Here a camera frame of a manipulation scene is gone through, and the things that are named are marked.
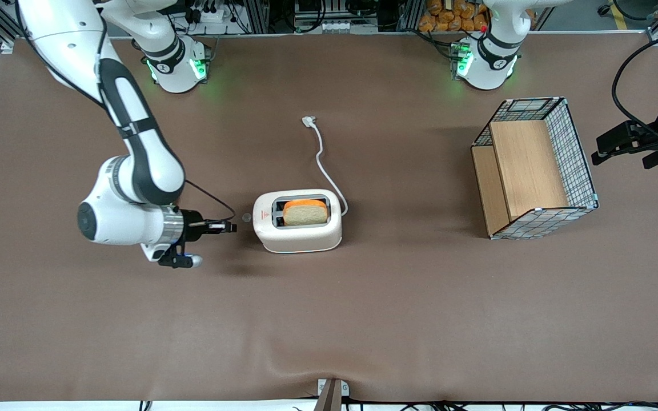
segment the table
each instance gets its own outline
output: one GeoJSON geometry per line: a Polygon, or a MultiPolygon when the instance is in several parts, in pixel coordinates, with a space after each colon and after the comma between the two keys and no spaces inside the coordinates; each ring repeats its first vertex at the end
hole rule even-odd
{"type": "MultiPolygon", "coordinates": [[[[601,208],[541,240],[485,237],[470,145],[502,99],[566,96],[587,153],[624,120],[613,74],[644,34],[532,34],[478,91],[413,36],[223,39],[169,95],[115,44],[186,172],[238,216],[261,194],[350,202],[339,248],[267,253],[248,223],[172,271],[89,244],[75,210],[125,153],[104,112],[22,42],[0,57],[0,400],[258,400],[339,377],[366,401],[658,401],[658,167],[594,167],[601,208]]],[[[658,112],[658,47],[621,101],[658,112]]],[[[186,189],[180,204],[222,209],[186,189]]]]}

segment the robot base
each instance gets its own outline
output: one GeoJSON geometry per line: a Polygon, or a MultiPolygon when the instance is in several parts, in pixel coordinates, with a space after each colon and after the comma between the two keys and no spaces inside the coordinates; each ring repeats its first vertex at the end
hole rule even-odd
{"type": "Polygon", "coordinates": [[[452,73],[455,78],[463,78],[468,84],[481,90],[493,90],[501,86],[512,75],[514,63],[517,62],[517,57],[510,63],[499,60],[504,66],[501,70],[495,70],[479,56],[478,41],[471,37],[462,39],[456,47],[458,49],[455,54],[459,56],[459,61],[451,62],[452,73]]]}
{"type": "Polygon", "coordinates": [[[184,57],[177,63],[171,73],[159,71],[159,65],[153,67],[147,60],[154,83],[170,93],[190,91],[199,83],[207,83],[212,50],[189,36],[180,36],[184,42],[184,57]]]}

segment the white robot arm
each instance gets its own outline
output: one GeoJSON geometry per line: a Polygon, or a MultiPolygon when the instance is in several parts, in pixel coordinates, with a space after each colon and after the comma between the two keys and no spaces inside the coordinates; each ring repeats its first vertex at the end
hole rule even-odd
{"type": "Polygon", "coordinates": [[[482,90],[497,88],[512,75],[517,50],[532,21],[527,9],[554,7],[572,0],[484,0],[491,18],[487,30],[462,40],[457,75],[482,90]]]}
{"type": "Polygon", "coordinates": [[[184,169],[91,0],[20,0],[18,16],[50,73],[106,110],[129,151],[103,164],[78,208],[83,235],[100,244],[141,244],[146,257],[161,265],[199,265],[199,256],[184,254],[185,242],[235,226],[172,205],[183,190],[184,169]]]}
{"type": "Polygon", "coordinates": [[[190,91],[207,80],[209,48],[189,36],[177,36],[169,19],[157,13],[177,0],[101,0],[101,16],[134,37],[151,75],[170,93],[190,91]]]}

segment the wooden board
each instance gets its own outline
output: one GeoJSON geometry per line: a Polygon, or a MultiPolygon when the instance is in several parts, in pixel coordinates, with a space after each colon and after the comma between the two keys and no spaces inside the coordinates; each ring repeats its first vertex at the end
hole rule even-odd
{"type": "Polygon", "coordinates": [[[476,169],[476,180],[481,194],[481,206],[484,209],[486,232],[489,236],[509,224],[507,201],[501,188],[499,166],[492,146],[475,146],[471,148],[476,169]]]}
{"type": "Polygon", "coordinates": [[[545,122],[492,122],[489,127],[509,220],[533,208],[569,206],[545,122]]]}

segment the plug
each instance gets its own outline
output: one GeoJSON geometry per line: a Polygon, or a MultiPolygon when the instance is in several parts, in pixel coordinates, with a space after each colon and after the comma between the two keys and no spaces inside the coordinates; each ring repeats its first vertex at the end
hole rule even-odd
{"type": "Polygon", "coordinates": [[[306,115],[303,119],[301,119],[301,122],[303,123],[304,126],[311,128],[311,126],[314,125],[314,122],[316,122],[316,117],[313,115],[306,115]]]}

